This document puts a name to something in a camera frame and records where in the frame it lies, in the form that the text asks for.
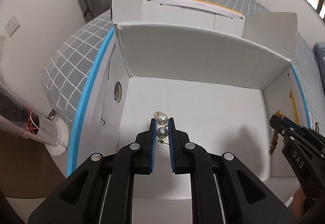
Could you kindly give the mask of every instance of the white cardboard box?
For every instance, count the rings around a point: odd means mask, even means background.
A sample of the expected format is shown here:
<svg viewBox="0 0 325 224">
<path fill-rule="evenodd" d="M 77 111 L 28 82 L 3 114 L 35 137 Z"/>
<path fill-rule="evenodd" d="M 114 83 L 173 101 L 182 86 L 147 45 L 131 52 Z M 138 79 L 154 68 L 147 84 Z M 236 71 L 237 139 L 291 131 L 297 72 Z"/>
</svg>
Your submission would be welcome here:
<svg viewBox="0 0 325 224">
<path fill-rule="evenodd" d="M 90 94 L 77 165 L 94 152 L 109 155 L 134 142 L 154 112 L 162 111 L 192 142 L 217 155 L 232 152 L 282 201 L 288 199 L 297 181 L 281 139 L 269 156 L 269 119 L 282 109 L 307 125 L 290 67 L 296 15 L 245 18 L 222 7 L 198 9 L 191 0 L 112 0 L 111 16 L 117 30 Z M 116 82 L 122 88 L 119 103 Z M 136 175 L 134 197 L 134 208 L 146 205 L 153 212 L 174 212 L 170 200 L 184 201 L 177 202 L 180 215 L 152 214 L 151 223 L 184 223 L 181 215 L 191 215 L 190 177 L 172 173 L 168 146 L 157 145 L 152 175 Z"/>
</svg>

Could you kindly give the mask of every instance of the blue edge strip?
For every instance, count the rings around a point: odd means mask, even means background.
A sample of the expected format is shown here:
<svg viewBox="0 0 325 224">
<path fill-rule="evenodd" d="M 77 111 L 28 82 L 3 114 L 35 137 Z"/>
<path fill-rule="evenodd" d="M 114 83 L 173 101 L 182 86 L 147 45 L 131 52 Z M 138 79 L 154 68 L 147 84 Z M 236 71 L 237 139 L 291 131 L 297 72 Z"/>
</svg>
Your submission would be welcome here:
<svg viewBox="0 0 325 224">
<path fill-rule="evenodd" d="M 100 68 L 100 64 L 103 60 L 104 54 L 107 50 L 109 43 L 114 36 L 114 29 L 111 28 L 107 33 L 100 49 L 96 55 L 94 63 L 88 74 L 88 78 L 83 87 L 83 91 L 79 100 L 78 109 L 74 117 L 74 124 L 72 126 L 72 132 L 70 136 L 70 143 L 68 149 L 68 167 L 67 167 L 67 177 L 72 174 L 72 172 L 77 168 L 77 157 L 79 149 L 80 134 L 82 130 L 83 120 L 85 118 L 86 109 L 90 99 L 90 94 L 93 89 L 95 79 Z"/>
<path fill-rule="evenodd" d="M 299 88 L 299 91 L 300 91 L 301 98 L 303 100 L 303 106 L 304 106 L 304 110 L 305 110 L 305 114 L 306 114 L 306 120 L 307 120 L 307 127 L 311 128 L 310 119 L 309 119 L 309 115 L 308 115 L 308 108 L 307 108 L 306 98 L 304 96 L 303 89 L 302 89 L 300 81 L 298 79 L 297 72 L 296 72 L 293 65 L 291 65 L 291 70 L 292 70 L 292 73 L 294 74 L 294 77 L 296 79 L 296 82 L 297 82 L 297 85 L 298 85 L 298 88 Z"/>
</svg>

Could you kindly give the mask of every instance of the pearl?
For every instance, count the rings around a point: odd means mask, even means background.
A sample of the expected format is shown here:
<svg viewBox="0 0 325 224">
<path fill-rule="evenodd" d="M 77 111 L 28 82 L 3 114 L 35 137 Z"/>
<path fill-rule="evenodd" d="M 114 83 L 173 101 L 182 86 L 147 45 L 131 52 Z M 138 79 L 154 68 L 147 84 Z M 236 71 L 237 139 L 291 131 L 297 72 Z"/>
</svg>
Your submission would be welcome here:
<svg viewBox="0 0 325 224">
<path fill-rule="evenodd" d="M 156 120 L 159 125 L 165 125 L 168 122 L 168 117 L 166 114 L 161 113 Z"/>
<path fill-rule="evenodd" d="M 162 112 L 157 111 L 153 114 L 154 119 L 157 119 L 157 117 L 161 114 Z"/>
<path fill-rule="evenodd" d="M 168 136 L 168 130 L 164 127 L 161 127 L 157 130 L 156 135 L 160 139 L 165 139 Z"/>
</svg>

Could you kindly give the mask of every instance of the power outlet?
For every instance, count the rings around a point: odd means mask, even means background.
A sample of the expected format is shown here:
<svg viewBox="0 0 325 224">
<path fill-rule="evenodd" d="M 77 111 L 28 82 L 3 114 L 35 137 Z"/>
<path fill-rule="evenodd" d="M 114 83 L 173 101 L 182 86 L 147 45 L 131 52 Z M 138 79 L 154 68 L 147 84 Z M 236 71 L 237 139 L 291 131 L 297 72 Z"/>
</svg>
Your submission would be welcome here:
<svg viewBox="0 0 325 224">
<path fill-rule="evenodd" d="M 9 36 L 19 28 L 20 24 L 17 17 L 14 15 L 4 26 L 5 30 L 8 32 Z"/>
</svg>

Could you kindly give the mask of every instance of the mattress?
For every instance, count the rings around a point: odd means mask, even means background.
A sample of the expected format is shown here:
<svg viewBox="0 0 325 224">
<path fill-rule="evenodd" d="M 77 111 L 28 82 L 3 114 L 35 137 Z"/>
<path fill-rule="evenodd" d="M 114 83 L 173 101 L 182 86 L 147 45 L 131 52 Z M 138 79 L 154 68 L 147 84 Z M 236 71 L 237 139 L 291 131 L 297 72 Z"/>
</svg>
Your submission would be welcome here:
<svg viewBox="0 0 325 224">
<path fill-rule="evenodd" d="M 244 15 L 270 12 L 255 0 L 202 0 L 241 12 Z M 84 25 L 67 41 L 42 74 L 46 96 L 58 115 L 72 130 L 83 86 L 105 35 L 113 27 L 110 10 Z M 320 73 L 311 48 L 297 33 L 292 61 L 304 98 L 310 127 L 318 122 L 325 134 L 325 96 Z"/>
</svg>

